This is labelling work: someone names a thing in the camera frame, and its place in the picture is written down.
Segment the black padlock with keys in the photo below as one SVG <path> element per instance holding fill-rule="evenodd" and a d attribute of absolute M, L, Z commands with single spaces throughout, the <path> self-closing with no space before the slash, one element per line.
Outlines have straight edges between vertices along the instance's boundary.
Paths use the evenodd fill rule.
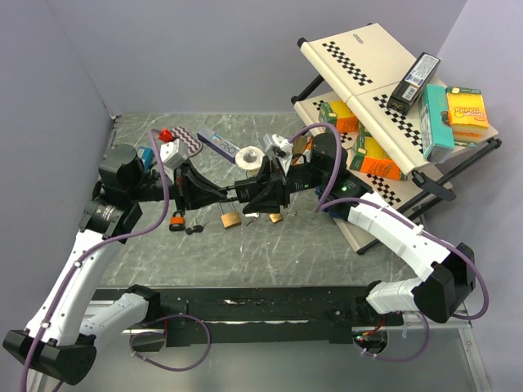
<path fill-rule="evenodd" d="M 259 193 L 257 182 L 254 180 L 237 180 L 233 185 L 218 189 L 226 197 L 227 202 L 251 202 Z"/>

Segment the silver key pair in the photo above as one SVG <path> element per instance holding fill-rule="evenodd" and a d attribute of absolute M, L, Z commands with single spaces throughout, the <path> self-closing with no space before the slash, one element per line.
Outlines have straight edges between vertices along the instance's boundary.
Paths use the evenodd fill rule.
<path fill-rule="evenodd" d="M 259 216 L 260 216 L 259 213 L 249 213 L 249 214 L 246 214 L 245 218 L 247 219 L 247 223 L 245 225 L 246 226 L 251 225 L 253 222 L 257 221 Z"/>

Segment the small brass padlock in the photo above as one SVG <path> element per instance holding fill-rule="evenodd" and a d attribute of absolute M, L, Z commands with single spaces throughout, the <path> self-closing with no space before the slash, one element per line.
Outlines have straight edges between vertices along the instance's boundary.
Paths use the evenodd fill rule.
<path fill-rule="evenodd" d="M 270 217 L 270 221 L 273 224 L 279 223 L 279 222 L 281 222 L 284 219 L 283 216 L 280 213 L 271 213 L 269 215 L 269 217 Z"/>

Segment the orange black padlock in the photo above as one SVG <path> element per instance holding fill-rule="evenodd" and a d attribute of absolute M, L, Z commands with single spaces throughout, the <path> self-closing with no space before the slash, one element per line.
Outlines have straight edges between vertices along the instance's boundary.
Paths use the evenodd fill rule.
<path fill-rule="evenodd" d="M 185 213 L 182 210 L 173 212 L 168 229 L 170 232 L 182 232 L 186 229 Z"/>

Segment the long shackle brass padlock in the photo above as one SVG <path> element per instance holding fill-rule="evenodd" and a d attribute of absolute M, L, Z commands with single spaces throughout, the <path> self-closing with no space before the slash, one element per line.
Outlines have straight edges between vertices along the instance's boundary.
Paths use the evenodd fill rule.
<path fill-rule="evenodd" d="M 236 211 L 232 202 L 218 203 L 217 206 L 224 229 L 231 229 L 242 224 L 240 214 Z"/>

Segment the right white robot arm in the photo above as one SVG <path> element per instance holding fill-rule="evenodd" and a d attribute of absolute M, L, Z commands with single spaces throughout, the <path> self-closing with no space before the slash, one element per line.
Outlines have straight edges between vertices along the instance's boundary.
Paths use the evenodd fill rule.
<path fill-rule="evenodd" d="M 278 213 L 291 194 L 318 187 L 319 209 L 373 235 L 415 273 L 403 281 L 369 284 L 356 307 L 362 323 L 375 325 L 385 314 L 405 311 L 436 323 L 460 318 L 458 309 L 483 285 L 469 247 L 429 234 L 353 176 L 337 132 L 314 136 L 307 154 L 295 154 L 292 141 L 276 134 L 265 141 L 265 149 L 249 146 L 235 156 L 236 165 L 248 173 L 237 185 L 244 212 Z"/>

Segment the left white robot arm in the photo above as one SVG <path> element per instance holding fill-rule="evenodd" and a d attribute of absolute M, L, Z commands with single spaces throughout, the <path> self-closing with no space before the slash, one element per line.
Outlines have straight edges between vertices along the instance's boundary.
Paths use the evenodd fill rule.
<path fill-rule="evenodd" d="M 128 239 L 158 228 L 171 202 L 185 211 L 227 199 L 226 189 L 201 176 L 175 143 L 155 145 L 153 153 L 157 167 L 148 171 L 131 145 L 106 150 L 64 269 L 38 312 L 23 329 L 10 330 L 2 343 L 23 366 L 20 390 L 28 389 L 32 371 L 77 385 L 115 336 L 134 324 L 151 328 L 159 323 L 160 295 L 140 285 L 84 318 L 113 258 Z"/>

